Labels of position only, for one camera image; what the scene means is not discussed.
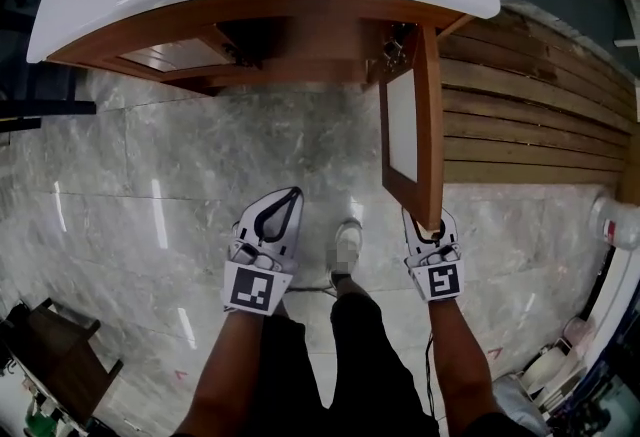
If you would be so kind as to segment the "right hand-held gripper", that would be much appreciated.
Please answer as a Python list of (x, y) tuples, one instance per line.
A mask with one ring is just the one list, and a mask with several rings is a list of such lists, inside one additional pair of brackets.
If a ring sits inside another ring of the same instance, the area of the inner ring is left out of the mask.
[(442, 208), (437, 233), (441, 247), (436, 249), (433, 241), (422, 235), (419, 224), (406, 208), (402, 208), (402, 219), (410, 255), (405, 265), (422, 300), (444, 301), (462, 294), (465, 269), (454, 217)]

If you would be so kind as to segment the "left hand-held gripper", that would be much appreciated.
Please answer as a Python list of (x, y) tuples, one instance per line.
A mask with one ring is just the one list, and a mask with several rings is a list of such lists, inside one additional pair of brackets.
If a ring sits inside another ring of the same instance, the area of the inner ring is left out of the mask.
[(298, 271), (293, 255), (303, 207), (302, 190), (289, 187), (265, 195), (242, 213), (239, 239), (229, 246), (224, 264), (226, 310), (274, 314)]

